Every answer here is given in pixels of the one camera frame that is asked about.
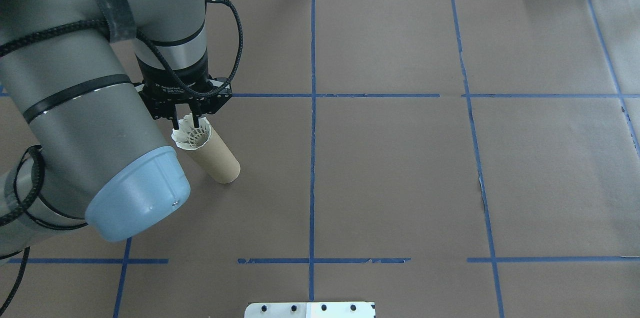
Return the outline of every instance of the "blue end cap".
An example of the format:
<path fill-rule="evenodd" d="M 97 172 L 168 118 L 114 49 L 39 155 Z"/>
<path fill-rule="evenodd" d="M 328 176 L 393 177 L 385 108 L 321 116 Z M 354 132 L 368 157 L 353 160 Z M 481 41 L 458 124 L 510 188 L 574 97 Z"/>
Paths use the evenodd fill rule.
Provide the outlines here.
<path fill-rule="evenodd" d="M 84 217 L 104 239 L 118 242 L 180 208 L 190 190 L 176 151 L 160 147 L 116 174 L 91 200 Z"/>

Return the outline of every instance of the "blue tape line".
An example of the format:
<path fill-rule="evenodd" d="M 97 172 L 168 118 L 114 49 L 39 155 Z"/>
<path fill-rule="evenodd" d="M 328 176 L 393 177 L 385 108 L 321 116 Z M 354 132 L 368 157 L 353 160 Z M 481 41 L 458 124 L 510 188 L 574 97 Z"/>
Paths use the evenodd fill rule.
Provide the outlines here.
<path fill-rule="evenodd" d="M 120 282 L 118 284 L 118 294 L 116 295 L 116 304 L 113 307 L 114 308 L 113 309 L 113 311 L 114 311 L 113 312 L 114 313 L 113 318 L 118 318 L 118 314 L 120 313 L 119 312 L 120 311 L 120 309 L 119 309 L 120 307 L 119 306 L 120 306 L 120 303 L 122 301 L 122 291 L 124 289 L 124 281 L 125 281 L 125 278 L 127 276 L 126 275 L 127 274 L 127 272 L 126 272 L 127 270 L 126 269 L 127 269 L 127 264 L 129 263 L 128 254 L 129 254 L 129 252 L 131 250 L 131 238 L 128 238 L 126 240 L 126 242 L 127 243 L 126 243 L 126 245 L 124 247 L 124 255 L 122 256 L 122 270 L 120 272 L 120 274 L 121 274 L 120 276 L 121 277 L 120 277 L 120 280 L 119 280 Z"/>
<path fill-rule="evenodd" d="M 595 25 L 596 32 L 598 33 L 598 39 L 600 40 L 600 45 L 602 46 L 602 51 L 604 53 L 604 57 L 606 59 L 606 66 L 608 66 L 608 71 L 611 73 L 611 78 L 613 79 L 613 85 L 615 85 L 615 92 L 617 92 L 618 97 L 620 99 L 620 104 L 622 105 L 622 109 L 624 110 L 624 118 L 626 119 L 626 125 L 629 128 L 629 133 L 631 133 L 631 139 L 633 140 L 633 145 L 635 147 L 635 153 L 640 158 L 640 145 L 638 144 L 638 137 L 636 135 L 636 130 L 634 129 L 634 125 L 631 122 L 631 117 L 629 117 L 629 110 L 627 109 L 627 105 L 625 103 L 624 97 L 622 95 L 622 90 L 620 90 L 620 84 L 618 83 L 618 76 L 613 69 L 613 64 L 611 63 L 611 57 L 609 55 L 609 50 L 607 49 L 607 45 L 604 43 L 604 37 L 602 37 L 602 31 L 600 28 L 600 24 L 598 23 L 598 19 L 596 17 L 596 13 L 594 8 L 594 4 L 592 0 L 587 0 L 587 5 L 589 6 L 589 12 L 591 14 L 591 19 L 593 20 L 593 24 Z"/>
<path fill-rule="evenodd" d="M 311 94 L 286 94 L 286 93 L 276 93 L 276 94 L 234 94 L 233 97 L 239 98 L 310 98 Z"/>
<path fill-rule="evenodd" d="M 318 98 L 439 98 L 439 94 L 317 94 Z"/>
<path fill-rule="evenodd" d="M 169 259 L 129 259 L 128 264 L 169 264 Z"/>
<path fill-rule="evenodd" d="M 313 94 L 298 94 L 298 93 L 275 93 L 275 94 L 234 94 L 234 97 L 245 98 L 311 98 Z M 439 98 L 440 94 L 371 94 L 371 93 L 339 93 L 339 94 L 316 94 L 316 98 Z"/>
<path fill-rule="evenodd" d="M 7 263 L 20 264 L 22 259 L 11 258 Z M 119 258 L 29 258 L 29 264 L 122 264 Z M 169 259 L 130 259 L 129 264 L 169 264 Z"/>
<path fill-rule="evenodd" d="M 316 258 L 316 263 L 322 264 L 403 264 L 411 261 L 411 258 Z"/>
<path fill-rule="evenodd" d="M 316 0 L 311 0 L 311 169 L 310 169 L 310 203 L 309 203 L 309 301 L 314 301 L 314 258 L 316 243 Z"/>
<path fill-rule="evenodd" d="M 238 264 L 309 264 L 308 258 L 249 258 L 238 259 Z"/>
<path fill-rule="evenodd" d="M 21 259 L 11 258 L 9 263 L 19 264 Z M 29 264 L 122 264 L 119 258 L 29 258 Z"/>
<path fill-rule="evenodd" d="M 476 127 L 475 127 L 476 124 L 474 122 L 473 108 L 471 106 L 471 98 L 470 98 L 470 96 L 471 96 L 470 94 L 471 93 L 469 91 L 469 80 L 467 79 L 467 73 L 466 73 L 467 72 L 467 68 L 465 67 L 465 63 L 464 63 L 465 61 L 464 61 L 463 56 L 462 56 L 462 38 L 460 37 L 460 25 L 458 24 L 458 15 L 457 15 L 458 11 L 457 11 L 455 3 L 456 3 L 456 0 L 451 0 L 451 8 L 453 10 L 453 22 L 454 22 L 455 30 L 456 30 L 455 31 L 455 35 L 456 35 L 455 37 L 457 37 L 457 46 L 458 46 L 457 47 L 457 51 L 458 51 L 458 54 L 459 54 L 459 57 L 460 57 L 460 69 L 462 70 L 462 77 L 464 78 L 463 79 L 463 81 L 464 81 L 464 92 L 466 94 L 466 104 L 467 104 L 466 108 L 468 110 L 469 124 L 471 126 L 471 136 L 473 138 L 473 151 L 475 153 L 475 158 L 476 158 L 475 159 L 475 163 L 476 163 L 476 166 L 478 168 L 477 171 L 478 171 L 478 179 L 480 180 L 480 192 L 482 193 L 482 200 L 483 200 L 482 203 L 485 205 L 484 206 L 484 210 L 485 210 L 484 211 L 485 212 L 484 213 L 484 215 L 485 215 L 484 216 L 485 217 L 484 218 L 484 222 L 485 222 L 485 225 L 487 227 L 486 228 L 487 239 L 489 239 L 489 254 L 491 255 L 491 259 L 492 259 L 491 260 L 491 264 L 492 264 L 491 267 L 493 268 L 493 271 L 494 271 L 493 272 L 493 274 L 494 274 L 493 275 L 494 276 L 493 277 L 493 279 L 494 279 L 493 280 L 494 281 L 493 284 L 495 286 L 495 291 L 496 291 L 495 295 L 496 295 L 496 299 L 498 301 L 498 313 L 500 315 L 500 318 L 505 318 L 505 315 L 504 315 L 505 309 L 504 309 L 503 304 L 502 304 L 503 303 L 502 302 L 503 301 L 503 299 L 502 299 L 503 298 L 502 297 L 503 294 L 502 294 L 502 290 L 500 288 L 500 277 L 498 275 L 498 263 L 496 263 L 496 260 L 495 260 L 496 259 L 496 256 L 495 256 L 496 250 L 495 250 L 494 245 L 493 245 L 494 244 L 493 243 L 494 242 L 494 240 L 493 240 L 494 239 L 493 238 L 494 234 L 492 233 L 492 230 L 491 230 L 491 218 L 489 216 L 489 204 L 487 204 L 487 196 L 486 196 L 487 192 L 486 192 L 485 186 L 484 186 L 485 185 L 484 184 L 485 183 L 485 181 L 484 181 L 485 177 L 482 174 L 483 171 L 482 171 L 482 162 L 480 161 L 480 149 L 478 148 L 478 137 L 477 137 L 476 132 L 475 132 L 476 131 Z"/>
<path fill-rule="evenodd" d="M 572 261 L 632 261 L 640 263 L 640 257 L 630 256 L 516 256 L 496 258 L 498 263 L 570 263 Z M 467 258 L 467 263 L 491 263 L 491 258 Z"/>
<path fill-rule="evenodd" d="M 315 264 L 403 264 L 411 258 L 314 258 Z M 309 264 L 308 258 L 249 258 L 238 259 L 238 264 Z"/>
<path fill-rule="evenodd" d="M 617 94 L 462 94 L 471 98 L 618 98 Z"/>

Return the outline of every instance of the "black cable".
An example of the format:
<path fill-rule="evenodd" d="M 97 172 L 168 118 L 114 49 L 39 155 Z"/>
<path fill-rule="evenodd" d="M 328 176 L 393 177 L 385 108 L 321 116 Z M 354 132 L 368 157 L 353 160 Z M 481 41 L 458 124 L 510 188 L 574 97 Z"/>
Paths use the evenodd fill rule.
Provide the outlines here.
<path fill-rule="evenodd" d="M 18 270 L 18 277 L 16 277 L 16 282 L 13 284 L 13 287 L 11 288 L 11 291 L 9 292 L 9 296 L 7 296 L 7 299 L 5 299 L 4 304 L 2 304 L 2 307 L 0 308 L 0 315 L 4 314 L 5 310 L 7 310 L 7 307 L 9 307 L 9 304 L 11 303 L 11 300 L 13 300 L 14 296 L 16 295 L 16 291 L 18 291 L 18 287 L 20 286 L 20 283 L 23 281 L 23 276 L 25 274 L 25 269 L 27 268 L 27 259 L 29 259 L 29 251 L 30 251 L 30 247 L 26 247 L 24 248 L 25 250 L 22 252 L 23 256 L 22 256 L 22 261 L 20 262 L 20 269 Z"/>
<path fill-rule="evenodd" d="M 27 211 L 27 209 L 31 207 L 31 205 L 35 202 L 36 198 L 40 194 L 40 190 L 42 189 L 42 185 L 44 183 L 44 158 L 42 158 L 42 155 L 39 152 L 40 148 L 41 146 L 39 145 L 34 145 L 32 147 L 29 147 L 29 149 L 27 149 L 27 151 L 25 151 L 24 154 L 22 155 L 22 158 L 20 158 L 20 163 L 18 163 L 18 168 L 16 168 L 15 170 L 16 174 L 13 177 L 14 178 L 13 194 L 16 195 L 15 197 L 16 199 L 18 199 L 18 186 L 17 186 L 18 173 L 20 172 L 20 168 L 26 162 L 25 157 L 27 156 L 27 154 L 31 155 L 34 163 L 31 169 L 31 173 L 32 173 L 31 178 L 33 180 L 32 181 L 33 186 L 29 190 L 29 193 L 27 193 L 27 196 L 24 198 L 23 202 L 20 202 L 18 200 L 17 207 L 12 209 L 12 211 L 10 211 L 9 213 L 0 217 L 0 227 L 6 226 L 10 222 L 13 222 L 14 220 L 18 219 L 18 217 L 20 217 L 23 213 L 25 213 L 25 211 Z"/>
<path fill-rule="evenodd" d="M 22 38 L 18 38 L 6 44 L 2 44 L 2 46 L 0 46 L 0 58 L 20 48 L 29 46 L 30 44 L 34 44 L 47 39 L 59 37 L 60 35 L 73 33 L 74 31 L 80 31 L 85 29 L 100 29 L 100 28 L 109 29 L 109 25 L 107 24 L 107 21 L 105 20 L 78 21 L 78 22 L 72 22 L 69 24 L 64 24 L 61 26 L 56 26 L 55 28 L 49 28 L 49 29 L 37 31 L 36 33 L 31 33 L 29 35 L 25 35 Z"/>

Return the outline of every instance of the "metal bracket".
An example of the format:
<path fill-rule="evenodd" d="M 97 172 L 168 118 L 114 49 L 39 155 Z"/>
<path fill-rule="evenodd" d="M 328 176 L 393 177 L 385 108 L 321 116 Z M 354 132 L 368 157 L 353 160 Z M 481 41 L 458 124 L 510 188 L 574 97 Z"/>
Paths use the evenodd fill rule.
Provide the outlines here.
<path fill-rule="evenodd" d="M 252 303 L 244 318 L 375 318 L 373 302 Z"/>

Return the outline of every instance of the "paper tube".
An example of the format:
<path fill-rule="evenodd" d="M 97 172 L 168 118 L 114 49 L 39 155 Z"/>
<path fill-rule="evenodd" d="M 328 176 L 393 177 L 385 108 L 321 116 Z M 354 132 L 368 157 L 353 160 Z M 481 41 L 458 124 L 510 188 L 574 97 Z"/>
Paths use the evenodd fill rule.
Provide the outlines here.
<path fill-rule="evenodd" d="M 185 150 L 218 183 L 236 180 L 240 175 L 240 163 L 207 118 L 198 119 L 198 123 L 199 128 L 195 128 L 191 114 L 178 121 L 179 129 L 171 134 L 176 146 Z"/>

